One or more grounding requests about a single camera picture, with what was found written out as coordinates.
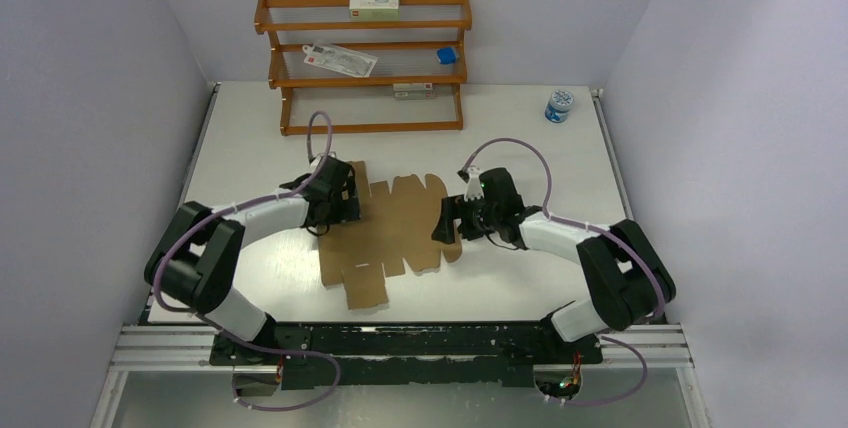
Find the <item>cardboard sheet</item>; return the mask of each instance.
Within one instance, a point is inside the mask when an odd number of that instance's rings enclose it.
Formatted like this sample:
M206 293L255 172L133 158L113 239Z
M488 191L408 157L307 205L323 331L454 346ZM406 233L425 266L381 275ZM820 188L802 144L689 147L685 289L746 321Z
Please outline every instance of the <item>cardboard sheet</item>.
M333 226L318 240L318 256L322 283L344 284L348 308L354 310L387 303L385 278L403 275L404 260L415 272L435 269L443 253L448 263L458 260L462 245L430 239L447 196L438 176L427 174L424 183L417 175L398 176L390 189L388 181L368 182L365 162L351 164L362 219Z

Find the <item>wooden shelf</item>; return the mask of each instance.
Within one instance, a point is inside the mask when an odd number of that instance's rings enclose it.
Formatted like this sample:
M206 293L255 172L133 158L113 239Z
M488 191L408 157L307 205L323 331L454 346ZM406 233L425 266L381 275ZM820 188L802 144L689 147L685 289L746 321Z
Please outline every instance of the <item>wooden shelf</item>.
M254 15L257 34L267 34L271 48L268 85L283 96L280 131L283 135L303 134L305 127L290 126L291 100L295 88L342 88L382 86L394 83L434 83L453 87L457 120L452 122L340 125L339 133L375 131L420 131L462 129L460 85L468 80L465 62L465 31L471 29L469 0L400 0L400 20L351 22L349 0L258 0ZM302 43L281 43L279 32L338 30L455 29L456 38L446 41L386 41L334 43L344 48L373 53L379 58L367 78L352 78L302 63ZM439 65L436 50L453 47L459 61Z

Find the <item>tabletop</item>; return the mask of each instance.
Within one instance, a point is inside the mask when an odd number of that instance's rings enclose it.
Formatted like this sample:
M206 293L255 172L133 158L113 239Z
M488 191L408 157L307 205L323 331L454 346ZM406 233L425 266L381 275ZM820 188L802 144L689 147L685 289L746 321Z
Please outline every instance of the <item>tabletop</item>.
M545 119L555 88L574 95L574 108L562 124ZM553 175L553 213L612 224L625 217L601 125L587 87L464 85L465 129L444 132L338 134L332 150L340 159L364 160L370 182L395 176L438 175L448 194L465 184L456 175L470 153L496 137L527 141L546 157ZM316 109L334 120L404 121L447 116L430 101L398 102L384 93L347 97L296 97L293 120L303 123ZM186 200L230 204L272 191L308 168L304 136L279 132L279 91L263 82L224 82L201 140ZM314 137L320 152L324 137ZM526 148L488 147L474 163L481 169L503 166L512 174L527 205L541 204L545 173ZM389 303L348 310L341 285L324 287L316 239L305 230L288 230L260 240L240 255L234 286L278 321L450 322L539 320L571 300L588 296L580 268L546 253L498 249L485 239L463 241L462 257L438 270L386 279ZM184 313L152 307L151 323L196 321Z

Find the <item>flattened cardboard box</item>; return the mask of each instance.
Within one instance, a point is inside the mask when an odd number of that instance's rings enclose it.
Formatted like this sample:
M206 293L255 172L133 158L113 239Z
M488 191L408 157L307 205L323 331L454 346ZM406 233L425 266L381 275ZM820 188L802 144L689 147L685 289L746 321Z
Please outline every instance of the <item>flattened cardboard box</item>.
M318 240L321 282L344 284L351 310L388 303L386 277L403 275L406 260L412 271L438 268L442 253L448 263L462 255L462 245L430 239L439 221L441 200L447 196L442 180L432 174L368 182L365 162L351 162L356 172L362 219L335 225Z

